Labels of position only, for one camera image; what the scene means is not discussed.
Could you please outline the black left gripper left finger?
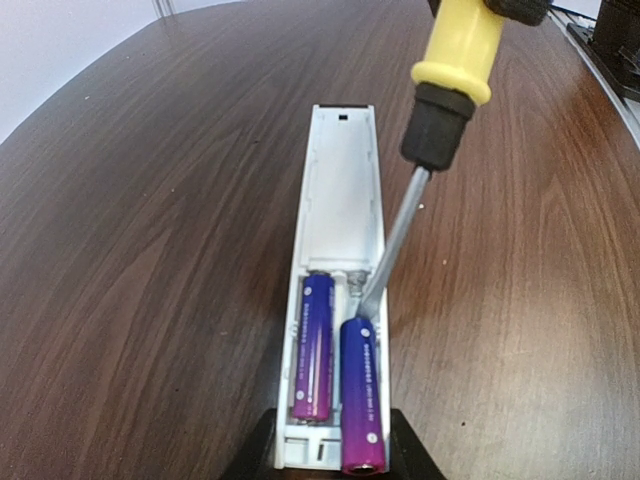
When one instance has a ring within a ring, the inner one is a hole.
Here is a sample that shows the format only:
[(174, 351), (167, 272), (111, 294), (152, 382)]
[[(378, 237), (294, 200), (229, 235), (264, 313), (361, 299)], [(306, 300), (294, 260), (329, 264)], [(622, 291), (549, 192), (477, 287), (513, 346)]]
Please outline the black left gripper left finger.
[(277, 410), (267, 409), (219, 480), (267, 480), (273, 476)]

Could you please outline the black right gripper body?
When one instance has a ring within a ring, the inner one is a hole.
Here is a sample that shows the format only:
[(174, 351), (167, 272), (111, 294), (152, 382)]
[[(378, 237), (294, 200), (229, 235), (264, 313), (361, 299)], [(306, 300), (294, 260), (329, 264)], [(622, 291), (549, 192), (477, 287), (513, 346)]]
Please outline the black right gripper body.
[(484, 0), (496, 15), (526, 26), (538, 26), (550, 9), (550, 0)]

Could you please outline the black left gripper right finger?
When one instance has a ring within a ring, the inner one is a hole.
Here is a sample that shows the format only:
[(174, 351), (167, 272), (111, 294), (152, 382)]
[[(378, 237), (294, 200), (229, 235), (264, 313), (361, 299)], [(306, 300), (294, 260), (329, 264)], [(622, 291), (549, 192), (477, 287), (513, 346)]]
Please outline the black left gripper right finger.
[(401, 480), (446, 480), (400, 409), (390, 415), (390, 475)]

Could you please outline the yellow handled screwdriver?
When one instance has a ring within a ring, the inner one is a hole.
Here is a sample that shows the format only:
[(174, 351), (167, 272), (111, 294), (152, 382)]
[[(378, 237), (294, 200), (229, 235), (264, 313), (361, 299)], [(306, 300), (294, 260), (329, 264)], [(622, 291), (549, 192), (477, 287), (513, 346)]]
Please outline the yellow handled screwdriver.
[(489, 76), (505, 18), (483, 1), (440, 3), (424, 58), (411, 70), (414, 105), (401, 142), (415, 168), (381, 260), (363, 290), (358, 317), (378, 315), (399, 251), (434, 172), (450, 168), (467, 123), (491, 98)]

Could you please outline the white remote control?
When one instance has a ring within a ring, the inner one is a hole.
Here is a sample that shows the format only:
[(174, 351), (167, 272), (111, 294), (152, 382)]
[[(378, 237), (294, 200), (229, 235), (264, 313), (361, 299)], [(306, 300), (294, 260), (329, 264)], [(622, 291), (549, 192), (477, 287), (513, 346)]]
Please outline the white remote control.
[[(275, 465), (279, 469), (342, 470), (340, 329), (356, 315), (367, 280), (385, 246), (375, 111), (370, 105), (317, 105), (312, 110), (293, 247), (279, 376)], [(330, 417), (292, 416), (303, 279), (313, 271), (334, 279)], [(371, 321), (386, 466), (390, 467), (388, 309)]]

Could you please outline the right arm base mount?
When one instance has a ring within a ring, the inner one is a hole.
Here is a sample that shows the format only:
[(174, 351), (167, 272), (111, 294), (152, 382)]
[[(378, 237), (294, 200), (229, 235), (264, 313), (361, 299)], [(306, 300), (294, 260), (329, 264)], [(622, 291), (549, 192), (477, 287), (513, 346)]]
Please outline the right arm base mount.
[(604, 0), (594, 27), (566, 30), (616, 94), (639, 101), (639, 0)]

